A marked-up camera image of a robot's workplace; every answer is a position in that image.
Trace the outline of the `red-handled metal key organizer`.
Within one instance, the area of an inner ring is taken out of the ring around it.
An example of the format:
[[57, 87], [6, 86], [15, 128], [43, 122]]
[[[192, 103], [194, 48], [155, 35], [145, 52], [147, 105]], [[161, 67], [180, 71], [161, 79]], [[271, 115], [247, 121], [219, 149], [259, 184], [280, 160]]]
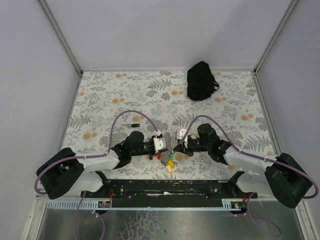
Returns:
[[166, 167], [169, 164], [171, 155], [173, 154], [173, 148], [171, 146], [171, 134], [169, 132], [165, 132], [164, 135], [156, 141], [156, 146], [160, 147], [157, 154], [157, 159], [160, 160], [162, 165]]

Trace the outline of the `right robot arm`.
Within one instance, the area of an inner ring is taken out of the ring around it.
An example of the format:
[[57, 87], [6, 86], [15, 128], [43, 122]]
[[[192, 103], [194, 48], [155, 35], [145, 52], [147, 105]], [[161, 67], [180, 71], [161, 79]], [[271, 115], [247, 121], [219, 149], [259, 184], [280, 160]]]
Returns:
[[294, 209], [305, 197], [313, 182], [301, 166], [287, 153], [268, 158], [252, 151], [245, 152], [229, 141], [221, 139], [215, 129], [204, 123], [197, 128], [198, 135], [187, 135], [186, 129], [176, 131], [175, 152], [193, 156], [206, 152], [217, 163], [239, 166], [244, 173], [234, 176], [237, 187], [244, 193], [257, 193], [276, 198]]

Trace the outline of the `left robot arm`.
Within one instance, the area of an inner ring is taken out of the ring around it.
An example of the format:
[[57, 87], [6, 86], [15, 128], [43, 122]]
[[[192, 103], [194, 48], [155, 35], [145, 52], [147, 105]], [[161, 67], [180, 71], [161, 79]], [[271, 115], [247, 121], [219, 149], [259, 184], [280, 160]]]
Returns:
[[38, 195], [47, 195], [54, 200], [68, 193], [74, 186], [76, 191], [96, 192], [103, 185], [98, 175], [100, 171], [123, 168], [132, 157], [159, 153], [157, 139], [163, 135], [157, 131], [149, 140], [144, 141], [140, 131], [133, 131], [122, 142], [111, 147], [106, 153], [79, 155], [70, 147], [63, 148], [36, 171], [34, 190]]

